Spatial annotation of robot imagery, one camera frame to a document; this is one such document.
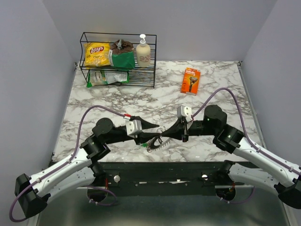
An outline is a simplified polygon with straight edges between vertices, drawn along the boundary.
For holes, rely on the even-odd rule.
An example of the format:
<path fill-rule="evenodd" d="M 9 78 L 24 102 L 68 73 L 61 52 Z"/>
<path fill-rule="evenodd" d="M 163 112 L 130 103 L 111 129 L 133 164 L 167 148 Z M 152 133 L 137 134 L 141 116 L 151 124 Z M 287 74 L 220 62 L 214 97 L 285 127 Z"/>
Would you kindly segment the silver disc keyring holder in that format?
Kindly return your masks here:
<path fill-rule="evenodd" d="M 173 141 L 173 139 L 170 137 L 162 137 L 162 136 L 154 137 L 147 142 L 146 150 L 148 153 L 157 151 L 160 148 L 167 146 L 172 141 Z"/>

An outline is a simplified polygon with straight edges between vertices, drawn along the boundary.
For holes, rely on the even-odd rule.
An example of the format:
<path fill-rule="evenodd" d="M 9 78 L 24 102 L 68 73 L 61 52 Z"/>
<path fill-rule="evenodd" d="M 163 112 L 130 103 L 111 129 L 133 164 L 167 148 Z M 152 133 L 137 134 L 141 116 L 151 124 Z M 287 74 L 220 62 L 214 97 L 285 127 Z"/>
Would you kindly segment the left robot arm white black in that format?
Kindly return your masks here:
<path fill-rule="evenodd" d="M 134 140 L 143 144 L 156 137 L 157 133 L 144 132 L 157 125 L 139 116 L 124 115 L 124 126 L 115 127 L 109 118 L 101 118 L 82 144 L 76 143 L 72 154 L 42 170 L 28 176 L 22 174 L 16 179 L 13 203 L 19 203 L 26 219 L 42 212 L 56 196 L 81 186 L 99 186 L 104 174 L 98 163 L 110 149 L 108 144 Z"/>

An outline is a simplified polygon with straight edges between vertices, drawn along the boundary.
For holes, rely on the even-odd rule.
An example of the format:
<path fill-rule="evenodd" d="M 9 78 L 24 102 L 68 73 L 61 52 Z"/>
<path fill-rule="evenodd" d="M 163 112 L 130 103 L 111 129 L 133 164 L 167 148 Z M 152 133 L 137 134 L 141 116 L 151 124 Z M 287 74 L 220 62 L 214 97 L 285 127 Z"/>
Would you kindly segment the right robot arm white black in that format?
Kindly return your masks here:
<path fill-rule="evenodd" d="M 205 108 L 203 120 L 193 120 L 191 108 L 177 108 L 176 123 L 161 135 L 187 142 L 190 136 L 213 136 L 219 149 L 251 162 L 255 169 L 227 161 L 217 171 L 217 181 L 223 185 L 230 181 L 266 189 L 276 194 L 286 205 L 301 207 L 301 168 L 254 143 L 246 133 L 227 124 L 227 114 L 217 105 Z"/>

